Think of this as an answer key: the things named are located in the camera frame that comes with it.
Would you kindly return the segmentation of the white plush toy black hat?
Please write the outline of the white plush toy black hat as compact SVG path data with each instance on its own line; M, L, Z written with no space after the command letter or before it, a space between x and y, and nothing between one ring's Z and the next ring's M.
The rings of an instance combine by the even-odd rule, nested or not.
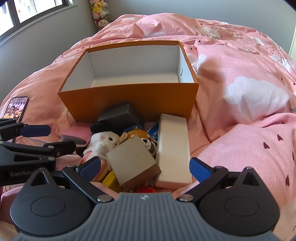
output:
M107 153L119 146L120 136L112 131L110 127L96 122L90 126L92 137L87 148L84 150L83 155L91 152L92 156L98 156L100 160L107 163L109 171L112 170Z

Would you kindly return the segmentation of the black square gift box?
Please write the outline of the black square gift box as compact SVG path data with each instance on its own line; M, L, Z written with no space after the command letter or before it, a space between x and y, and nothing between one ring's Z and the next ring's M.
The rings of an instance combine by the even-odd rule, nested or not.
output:
M115 126L144 126L144 121L130 102L105 108L99 115L99 123Z

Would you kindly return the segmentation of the orange cardboard box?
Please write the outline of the orange cardboard box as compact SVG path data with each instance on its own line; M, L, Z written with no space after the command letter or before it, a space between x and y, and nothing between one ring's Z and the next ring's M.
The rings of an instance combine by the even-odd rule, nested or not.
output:
M94 123L105 108L127 101L148 122L162 113L189 118L198 88L182 43L150 40L84 50L58 95L77 122Z

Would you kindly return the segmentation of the long white box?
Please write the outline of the long white box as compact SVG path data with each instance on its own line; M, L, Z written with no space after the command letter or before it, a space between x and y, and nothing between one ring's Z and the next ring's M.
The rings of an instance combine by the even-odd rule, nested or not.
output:
M190 147L185 118L162 113L159 119L157 164L161 173L155 186L178 189L192 183Z

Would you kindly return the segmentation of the pink patterned duvet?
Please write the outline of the pink patterned duvet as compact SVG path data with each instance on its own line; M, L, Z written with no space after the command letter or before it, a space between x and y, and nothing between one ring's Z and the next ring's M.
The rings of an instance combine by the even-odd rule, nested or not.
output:
M1 100L26 95L24 121L51 125L55 142L74 119L57 91L85 48L148 40L180 41L199 90L188 121L190 153L210 166L252 166L280 207L274 233L295 235L295 61L269 36L221 21L161 13L122 15L31 74Z

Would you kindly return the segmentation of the red panda sailor plush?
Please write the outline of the red panda sailor plush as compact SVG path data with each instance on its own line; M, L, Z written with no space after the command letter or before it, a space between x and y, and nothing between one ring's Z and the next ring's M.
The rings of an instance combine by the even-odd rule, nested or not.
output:
M122 144L126 140L130 138L138 136L147 150L151 153L151 155L156 158L157 157L157 143L156 141L144 130L143 127L135 125L125 129L120 136L119 143Z

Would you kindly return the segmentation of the blue card box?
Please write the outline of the blue card box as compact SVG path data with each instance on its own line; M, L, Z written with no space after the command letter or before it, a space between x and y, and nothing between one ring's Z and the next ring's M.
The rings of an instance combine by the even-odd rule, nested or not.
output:
M159 121L154 123L147 131L147 133L152 137L152 139L157 143L159 135Z

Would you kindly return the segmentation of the smartphone with lit screen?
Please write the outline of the smartphone with lit screen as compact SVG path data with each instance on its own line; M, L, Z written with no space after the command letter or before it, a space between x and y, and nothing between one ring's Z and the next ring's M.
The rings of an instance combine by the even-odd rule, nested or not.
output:
M29 97L27 96L17 96L11 98L3 118L13 118L17 122L21 122L27 105L29 103Z

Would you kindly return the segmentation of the orange crochet ball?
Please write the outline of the orange crochet ball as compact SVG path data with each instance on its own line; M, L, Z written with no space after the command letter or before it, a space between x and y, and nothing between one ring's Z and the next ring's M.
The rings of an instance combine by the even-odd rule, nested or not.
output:
M137 188L135 193L156 193L156 190L154 190L151 186L142 186Z

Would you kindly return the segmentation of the window with dark frame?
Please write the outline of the window with dark frame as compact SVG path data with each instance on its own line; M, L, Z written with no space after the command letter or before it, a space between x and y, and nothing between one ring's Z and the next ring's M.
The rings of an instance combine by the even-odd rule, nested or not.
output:
M66 0L1 1L1 41L34 21L73 5Z

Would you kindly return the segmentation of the yellow round tin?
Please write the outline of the yellow round tin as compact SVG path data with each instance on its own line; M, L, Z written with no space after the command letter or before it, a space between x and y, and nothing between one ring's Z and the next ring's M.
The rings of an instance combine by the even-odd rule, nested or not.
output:
M123 192L124 188L120 186L114 171L111 171L107 174L107 176L101 182L105 187L119 193Z

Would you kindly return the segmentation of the gold square gift box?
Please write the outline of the gold square gift box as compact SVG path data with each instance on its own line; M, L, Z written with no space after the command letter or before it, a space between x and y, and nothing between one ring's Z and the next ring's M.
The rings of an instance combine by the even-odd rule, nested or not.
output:
M135 190L161 173L156 160L138 136L107 153L108 161L123 188Z

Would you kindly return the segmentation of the plush toy storage tube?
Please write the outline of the plush toy storage tube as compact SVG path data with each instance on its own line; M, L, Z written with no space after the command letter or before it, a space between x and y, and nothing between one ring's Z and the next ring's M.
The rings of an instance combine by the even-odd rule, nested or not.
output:
M110 23L108 3L104 0L90 0L89 3L93 21L97 30L100 31Z

